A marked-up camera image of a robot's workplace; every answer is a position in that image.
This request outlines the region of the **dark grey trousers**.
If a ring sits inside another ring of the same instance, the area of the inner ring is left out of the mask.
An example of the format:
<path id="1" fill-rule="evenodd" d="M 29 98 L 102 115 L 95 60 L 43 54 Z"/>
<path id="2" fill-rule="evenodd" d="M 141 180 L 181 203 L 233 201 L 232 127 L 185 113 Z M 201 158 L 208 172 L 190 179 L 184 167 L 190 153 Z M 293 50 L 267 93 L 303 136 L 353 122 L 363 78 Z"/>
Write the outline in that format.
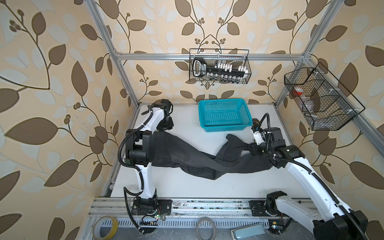
<path id="1" fill-rule="evenodd" d="M 180 168 L 189 175 L 209 180 L 216 180 L 227 173 L 257 173 L 274 166 L 267 156 L 251 150 L 251 145 L 238 137 L 229 134 L 226 139 L 227 142 L 214 156 L 199 151 L 169 133 L 155 132 L 155 156 L 152 165 Z"/>

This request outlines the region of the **teal plastic basket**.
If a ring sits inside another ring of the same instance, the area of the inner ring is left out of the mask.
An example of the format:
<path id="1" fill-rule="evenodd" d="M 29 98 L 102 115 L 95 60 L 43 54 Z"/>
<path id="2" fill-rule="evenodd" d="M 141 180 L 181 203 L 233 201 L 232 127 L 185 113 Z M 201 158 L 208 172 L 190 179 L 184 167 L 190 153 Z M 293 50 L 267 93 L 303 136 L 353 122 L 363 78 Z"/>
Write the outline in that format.
<path id="1" fill-rule="evenodd" d="M 242 131 L 253 124 L 243 99 L 202 100 L 198 109 L 200 125 L 207 133 Z"/>

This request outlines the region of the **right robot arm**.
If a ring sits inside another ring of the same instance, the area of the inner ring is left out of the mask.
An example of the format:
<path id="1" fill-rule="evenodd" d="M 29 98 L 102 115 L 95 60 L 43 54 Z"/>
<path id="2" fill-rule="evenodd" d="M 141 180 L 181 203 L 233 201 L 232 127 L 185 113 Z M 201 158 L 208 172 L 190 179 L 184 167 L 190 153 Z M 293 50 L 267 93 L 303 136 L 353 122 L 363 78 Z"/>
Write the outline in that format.
<path id="1" fill-rule="evenodd" d="M 368 219 L 341 200 L 312 168 L 296 146 L 286 146 L 279 128 L 251 128 L 251 150 L 285 168 L 305 190 L 316 210 L 293 200 L 283 191 L 272 192 L 265 201 L 270 216 L 287 215 L 313 233 L 317 240 L 366 240 Z"/>

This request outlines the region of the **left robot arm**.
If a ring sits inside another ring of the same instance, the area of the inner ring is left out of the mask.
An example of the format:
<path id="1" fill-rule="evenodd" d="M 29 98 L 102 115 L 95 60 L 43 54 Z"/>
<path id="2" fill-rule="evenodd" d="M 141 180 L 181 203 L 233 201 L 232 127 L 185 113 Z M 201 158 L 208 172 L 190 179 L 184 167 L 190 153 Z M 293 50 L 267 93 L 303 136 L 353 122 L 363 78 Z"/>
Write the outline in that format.
<path id="1" fill-rule="evenodd" d="M 157 190 L 152 179 L 152 162 L 155 156 L 155 131 L 171 130 L 174 126 L 170 117 L 173 104 L 169 100 L 148 105 L 144 112 L 147 118 L 137 128 L 126 132 L 118 149 L 118 161 L 121 166 L 136 171 L 139 192 L 133 193 L 123 187 L 127 195 L 136 198 L 136 206 L 143 212 L 149 213 L 158 208 Z"/>

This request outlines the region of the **black white tool set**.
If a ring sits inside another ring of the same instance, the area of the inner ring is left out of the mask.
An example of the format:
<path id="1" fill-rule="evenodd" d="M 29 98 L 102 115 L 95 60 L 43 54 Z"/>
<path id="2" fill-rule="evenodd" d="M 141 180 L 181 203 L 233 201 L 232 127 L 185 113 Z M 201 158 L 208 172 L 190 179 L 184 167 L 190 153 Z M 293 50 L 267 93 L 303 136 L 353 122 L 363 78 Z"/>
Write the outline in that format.
<path id="1" fill-rule="evenodd" d="M 252 73 L 248 70 L 235 70 L 231 65 L 220 64 L 218 60 L 214 61 L 214 65 L 208 65 L 204 58 L 194 58 L 190 64 L 190 70 L 194 77 L 202 78 L 206 75 L 228 75 L 233 77 L 250 77 Z"/>

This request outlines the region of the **red white small item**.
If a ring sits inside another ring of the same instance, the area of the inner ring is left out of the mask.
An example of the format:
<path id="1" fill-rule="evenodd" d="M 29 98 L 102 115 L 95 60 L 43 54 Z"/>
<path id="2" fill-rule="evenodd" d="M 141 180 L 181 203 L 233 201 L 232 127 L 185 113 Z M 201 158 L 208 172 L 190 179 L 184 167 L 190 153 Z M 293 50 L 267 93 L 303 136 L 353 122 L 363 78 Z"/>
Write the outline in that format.
<path id="1" fill-rule="evenodd" d="M 301 87 L 294 87 L 292 91 L 292 95 L 294 97 L 300 97 L 304 94 L 304 90 Z"/>

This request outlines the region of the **yellow tape roll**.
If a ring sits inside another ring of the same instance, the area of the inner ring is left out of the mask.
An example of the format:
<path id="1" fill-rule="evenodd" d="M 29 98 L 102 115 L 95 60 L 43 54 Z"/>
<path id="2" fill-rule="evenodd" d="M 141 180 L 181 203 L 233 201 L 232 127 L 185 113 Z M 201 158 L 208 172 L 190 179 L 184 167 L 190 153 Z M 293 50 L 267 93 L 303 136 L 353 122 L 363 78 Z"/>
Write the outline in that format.
<path id="1" fill-rule="evenodd" d="M 94 240 L 111 240 L 119 228 L 118 219 L 111 216 L 105 216 L 96 221 L 92 227 Z"/>

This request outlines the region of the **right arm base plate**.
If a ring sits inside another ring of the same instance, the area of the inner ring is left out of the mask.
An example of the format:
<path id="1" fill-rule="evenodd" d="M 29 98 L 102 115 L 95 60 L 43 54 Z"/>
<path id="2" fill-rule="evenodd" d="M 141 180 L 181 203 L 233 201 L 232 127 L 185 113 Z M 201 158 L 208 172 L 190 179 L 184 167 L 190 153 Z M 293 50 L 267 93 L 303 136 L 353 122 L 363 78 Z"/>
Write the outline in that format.
<path id="1" fill-rule="evenodd" d="M 271 215 L 266 212 L 265 200 L 252 200 L 249 201 L 249 207 L 253 217 L 272 217 L 272 218 L 288 218 L 288 215 L 278 213 L 277 215 Z"/>

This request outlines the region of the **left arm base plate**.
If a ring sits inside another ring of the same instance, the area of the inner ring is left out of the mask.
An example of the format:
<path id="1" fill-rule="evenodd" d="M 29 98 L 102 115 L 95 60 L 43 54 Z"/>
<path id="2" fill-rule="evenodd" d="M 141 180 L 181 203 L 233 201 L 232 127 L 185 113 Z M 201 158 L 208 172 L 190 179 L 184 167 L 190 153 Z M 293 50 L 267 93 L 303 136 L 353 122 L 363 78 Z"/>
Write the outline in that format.
<path id="1" fill-rule="evenodd" d="M 158 200 L 157 206 L 144 205 L 142 200 L 134 200 L 131 213 L 133 215 L 169 215 L 172 210 L 172 200 Z"/>

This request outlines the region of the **aluminium front rail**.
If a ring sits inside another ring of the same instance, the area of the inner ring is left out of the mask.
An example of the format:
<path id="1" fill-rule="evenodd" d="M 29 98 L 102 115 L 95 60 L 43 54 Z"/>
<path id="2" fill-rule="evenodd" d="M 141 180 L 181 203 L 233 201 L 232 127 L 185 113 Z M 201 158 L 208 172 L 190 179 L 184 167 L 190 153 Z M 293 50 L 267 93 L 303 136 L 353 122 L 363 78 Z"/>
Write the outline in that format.
<path id="1" fill-rule="evenodd" d="M 209 218 L 262 218 L 253 217 L 249 207 L 249 201 L 265 200 L 264 198 L 160 198 L 158 200 L 172 200 L 172 210 L 166 217 L 176 218 L 198 218 L 207 216 Z M 132 210 L 134 198 L 95 198 L 89 210 L 88 217 L 113 216 L 116 218 L 128 217 L 127 210 Z"/>

